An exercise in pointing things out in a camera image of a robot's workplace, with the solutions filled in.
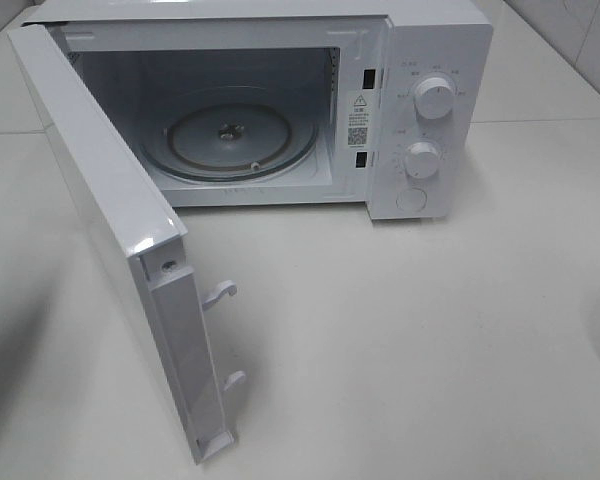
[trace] timer knob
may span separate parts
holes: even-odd
[[[443,76],[426,78],[415,88],[416,110],[428,120],[442,118],[453,108],[455,92],[451,79]]]
[[[407,148],[404,167],[413,178],[429,178],[440,168],[442,153],[431,142],[417,142]]]

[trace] white microwave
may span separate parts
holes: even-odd
[[[47,0],[10,33],[196,462],[233,442],[173,207],[444,216],[492,28],[469,0]]]

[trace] control knob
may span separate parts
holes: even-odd
[[[414,92],[416,110],[428,120],[447,115],[453,108],[456,88],[451,79],[443,76],[425,78]]]
[[[431,142],[417,142],[407,148],[404,167],[413,178],[424,179],[435,174],[440,168],[442,153]]]

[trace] open door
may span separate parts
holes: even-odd
[[[81,220],[198,463],[233,442],[203,310],[235,285],[223,282],[200,299],[186,228],[52,35],[41,25],[9,34]],[[230,376],[238,379],[240,372]]]

